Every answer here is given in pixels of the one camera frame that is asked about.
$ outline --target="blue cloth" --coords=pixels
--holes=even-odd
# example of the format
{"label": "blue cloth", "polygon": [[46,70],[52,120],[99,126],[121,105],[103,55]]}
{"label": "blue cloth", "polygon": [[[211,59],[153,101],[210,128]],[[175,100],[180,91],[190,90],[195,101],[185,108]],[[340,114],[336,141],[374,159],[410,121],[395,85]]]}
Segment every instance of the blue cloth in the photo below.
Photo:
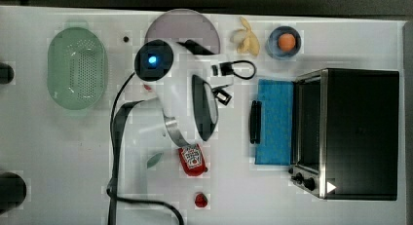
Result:
{"label": "blue cloth", "polygon": [[291,159],[292,82],[259,80],[261,141],[255,152],[256,165],[287,166]]}

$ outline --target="toaster oven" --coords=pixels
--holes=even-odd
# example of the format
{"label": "toaster oven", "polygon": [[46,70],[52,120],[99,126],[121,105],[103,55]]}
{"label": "toaster oven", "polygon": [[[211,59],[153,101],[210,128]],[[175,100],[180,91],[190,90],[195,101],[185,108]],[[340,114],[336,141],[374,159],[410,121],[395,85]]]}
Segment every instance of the toaster oven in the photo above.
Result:
{"label": "toaster oven", "polygon": [[326,68],[294,83],[292,182],[328,200],[397,195],[399,76]]}

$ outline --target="red bottle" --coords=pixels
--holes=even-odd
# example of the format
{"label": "red bottle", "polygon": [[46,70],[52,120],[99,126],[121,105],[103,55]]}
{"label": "red bottle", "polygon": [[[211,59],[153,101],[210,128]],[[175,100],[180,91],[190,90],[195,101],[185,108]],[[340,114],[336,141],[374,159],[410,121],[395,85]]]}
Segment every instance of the red bottle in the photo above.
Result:
{"label": "red bottle", "polygon": [[198,176],[206,171],[206,162],[199,144],[179,148],[178,153],[183,170],[189,176]]}

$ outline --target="bottle label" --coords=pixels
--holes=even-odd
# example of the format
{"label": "bottle label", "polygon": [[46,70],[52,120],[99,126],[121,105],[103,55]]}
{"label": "bottle label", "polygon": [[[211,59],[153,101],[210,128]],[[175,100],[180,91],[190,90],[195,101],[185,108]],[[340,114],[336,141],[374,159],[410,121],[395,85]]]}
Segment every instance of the bottle label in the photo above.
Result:
{"label": "bottle label", "polygon": [[188,169],[194,169],[203,164],[201,149],[198,145],[182,147],[181,153]]}

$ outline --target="black handle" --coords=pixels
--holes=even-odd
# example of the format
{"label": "black handle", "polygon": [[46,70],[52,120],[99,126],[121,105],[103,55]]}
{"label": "black handle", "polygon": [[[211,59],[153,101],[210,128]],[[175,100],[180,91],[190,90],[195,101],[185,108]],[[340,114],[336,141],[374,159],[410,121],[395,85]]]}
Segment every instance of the black handle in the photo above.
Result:
{"label": "black handle", "polygon": [[261,142],[261,101],[252,101],[249,115],[249,142],[251,144]]}
{"label": "black handle", "polygon": [[191,52],[193,55],[198,55],[198,56],[212,56],[214,53],[205,47],[201,46],[194,40],[187,40],[184,43],[178,42],[179,45],[182,47],[186,48],[189,52]]}
{"label": "black handle", "polygon": [[26,184],[20,176],[9,172],[0,174],[0,214],[20,206],[26,193]]}
{"label": "black handle", "polygon": [[0,62],[0,84],[9,84],[15,78],[13,68],[5,63]]}

